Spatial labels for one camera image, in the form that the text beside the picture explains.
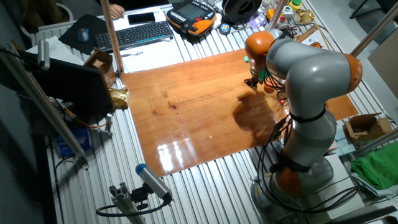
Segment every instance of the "computer mouse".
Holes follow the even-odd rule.
[[[87,43],[90,40],[90,36],[88,35],[88,29],[82,28],[77,32],[77,40],[80,43]]]

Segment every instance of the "person's hand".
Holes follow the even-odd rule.
[[[112,16],[113,20],[119,19],[120,17],[123,16],[123,14],[124,14],[123,7],[118,6],[117,4],[112,4],[112,5],[110,5],[110,8],[111,8],[111,16]]]

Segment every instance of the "white paper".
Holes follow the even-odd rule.
[[[45,41],[49,43],[50,58],[61,60],[64,62],[74,63],[77,65],[83,65],[84,62],[80,60],[80,58],[73,55],[69,51],[69,49],[67,49],[67,47],[61,41],[58,40],[57,36],[46,39]],[[37,54],[37,46],[32,47],[26,52]]]
[[[342,126],[337,126],[335,142],[337,144],[337,149],[335,150],[337,156],[343,156],[345,154],[355,151],[355,147],[351,142],[348,142],[346,134]]]
[[[319,30],[309,35],[305,40],[303,40],[302,44],[311,45],[315,42],[318,42],[321,45],[322,49],[329,50]]]
[[[127,29],[130,27],[141,26],[143,24],[130,25],[128,15],[142,14],[142,13],[148,13],[148,12],[154,13],[155,22],[166,21],[166,15],[163,13],[162,10],[160,10],[159,7],[149,7],[147,9],[143,9],[139,12],[134,12],[134,13],[123,15],[123,17],[120,17],[119,19],[116,19],[113,21],[113,27],[115,30],[122,30],[122,29]]]
[[[124,68],[128,73],[160,68],[183,62],[175,40],[163,39],[160,42],[134,47],[121,51]]]

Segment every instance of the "black monitor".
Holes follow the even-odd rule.
[[[37,63],[37,54],[18,52]],[[47,96],[75,105],[78,115],[112,113],[116,108],[104,76],[99,70],[50,59],[47,71],[32,72]]]

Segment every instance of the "black keyboard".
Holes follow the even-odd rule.
[[[116,37],[118,37],[120,50],[124,50],[134,45],[173,37],[173,32],[167,22],[164,21],[118,30],[116,31]],[[108,33],[95,35],[94,38],[98,49],[104,52],[112,52],[111,40]]]

